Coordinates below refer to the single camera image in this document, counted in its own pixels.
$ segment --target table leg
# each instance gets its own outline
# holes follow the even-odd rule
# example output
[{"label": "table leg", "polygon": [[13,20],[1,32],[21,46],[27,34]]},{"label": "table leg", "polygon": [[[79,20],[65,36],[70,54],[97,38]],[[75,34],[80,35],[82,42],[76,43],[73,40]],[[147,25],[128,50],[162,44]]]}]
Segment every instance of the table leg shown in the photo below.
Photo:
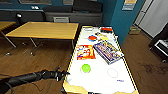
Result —
[{"label": "table leg", "polygon": [[[23,43],[17,45],[17,48],[18,48],[19,46],[21,46],[21,45],[26,45],[26,44],[23,42]],[[10,55],[11,55],[11,52],[12,52],[14,49],[16,49],[16,47],[12,48],[12,49],[11,49],[9,52],[7,52],[5,55],[10,56]]]},{"label": "table leg", "polygon": [[93,93],[93,92],[88,92],[88,94],[101,94],[101,93]]},{"label": "table leg", "polygon": [[73,39],[72,39],[72,48],[74,49],[74,42],[73,42]]},{"label": "table leg", "polygon": [[30,52],[30,54],[32,55],[32,56],[34,56],[34,54],[33,54],[33,52],[35,52],[35,50],[37,50],[41,45],[43,45],[42,44],[42,42],[40,42],[38,45],[34,42],[34,40],[32,39],[32,38],[30,38],[30,40],[32,41],[32,43],[33,43],[33,45],[34,45],[34,48],[33,48],[33,50]]},{"label": "table leg", "polygon": [[61,88],[61,92],[62,92],[62,94],[67,94],[64,87]]},{"label": "table leg", "polygon": [[35,47],[37,47],[37,45],[36,45],[36,43],[34,42],[34,40],[33,40],[32,38],[30,38],[30,40],[32,41],[33,45],[34,45]]},{"label": "table leg", "polygon": [[6,35],[5,35],[2,31],[0,31],[0,32],[1,32],[1,34],[8,40],[8,42],[9,42],[10,44],[12,44],[13,47],[16,48],[16,45],[15,45],[8,37],[6,37]]}]

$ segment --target red object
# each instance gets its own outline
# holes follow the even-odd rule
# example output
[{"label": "red object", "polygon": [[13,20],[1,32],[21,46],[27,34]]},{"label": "red object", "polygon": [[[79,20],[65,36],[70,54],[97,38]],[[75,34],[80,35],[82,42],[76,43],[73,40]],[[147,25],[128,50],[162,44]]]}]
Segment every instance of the red object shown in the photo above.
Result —
[{"label": "red object", "polygon": [[89,36],[89,39],[90,39],[90,40],[96,40],[97,37],[95,37],[95,36]]},{"label": "red object", "polygon": [[101,30],[113,31],[113,29],[112,29],[112,28],[101,28]]}]

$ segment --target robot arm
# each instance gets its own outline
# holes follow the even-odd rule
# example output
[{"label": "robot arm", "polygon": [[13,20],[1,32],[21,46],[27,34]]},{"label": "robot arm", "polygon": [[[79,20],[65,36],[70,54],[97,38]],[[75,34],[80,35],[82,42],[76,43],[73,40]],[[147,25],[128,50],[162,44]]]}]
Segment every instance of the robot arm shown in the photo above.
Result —
[{"label": "robot arm", "polygon": [[39,81],[41,79],[57,79],[57,81],[61,81],[64,80],[67,74],[70,73],[64,70],[60,72],[56,69],[55,71],[42,70],[40,72],[5,78],[0,80],[0,94],[5,94],[11,87]]}]

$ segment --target blue wall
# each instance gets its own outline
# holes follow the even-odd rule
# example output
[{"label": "blue wall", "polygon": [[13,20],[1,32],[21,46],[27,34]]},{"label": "blue wall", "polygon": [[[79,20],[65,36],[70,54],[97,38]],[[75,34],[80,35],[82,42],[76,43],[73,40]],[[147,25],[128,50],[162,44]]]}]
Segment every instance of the blue wall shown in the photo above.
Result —
[{"label": "blue wall", "polygon": [[113,12],[115,9],[117,0],[104,0],[103,2],[103,25],[110,26],[113,18]]},{"label": "blue wall", "polygon": [[131,25],[133,24],[141,6],[143,5],[144,0],[137,0],[137,3],[132,11],[123,11],[122,7],[124,5],[125,0],[112,0],[111,4],[106,4],[104,8],[109,7],[110,9],[106,9],[103,11],[105,17],[103,20],[104,26],[112,26],[116,35],[119,36],[118,42],[120,45],[124,42],[126,35],[128,34]]},{"label": "blue wall", "polygon": [[[13,10],[13,9],[19,9],[19,10],[32,10],[31,6],[38,6],[39,10],[42,10],[43,7],[48,5],[40,5],[40,4],[20,4],[18,0],[10,0],[12,4],[0,4],[0,9],[4,10]],[[51,0],[52,6],[64,6],[62,0]]]}]

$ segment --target cable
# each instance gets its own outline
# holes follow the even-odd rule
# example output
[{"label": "cable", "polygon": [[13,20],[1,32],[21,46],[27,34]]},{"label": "cable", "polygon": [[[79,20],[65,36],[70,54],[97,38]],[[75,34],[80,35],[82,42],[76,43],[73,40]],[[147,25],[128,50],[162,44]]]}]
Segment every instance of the cable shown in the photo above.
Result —
[{"label": "cable", "polygon": [[10,89],[11,89],[11,94],[14,94],[14,90],[13,90],[12,86],[11,86],[9,83],[7,83],[7,82],[5,82],[5,83],[10,87]]},{"label": "cable", "polygon": [[[18,79],[18,80],[20,80],[20,81],[22,81],[22,82],[25,82],[25,83],[30,83],[30,82],[28,82],[28,81],[25,81],[25,80],[21,80],[21,79]],[[33,84],[34,86],[36,86],[36,88],[38,89],[38,91],[42,91],[43,89],[41,89],[40,90],[40,88],[35,84],[35,83],[33,83],[33,82],[31,82],[30,84]]]}]

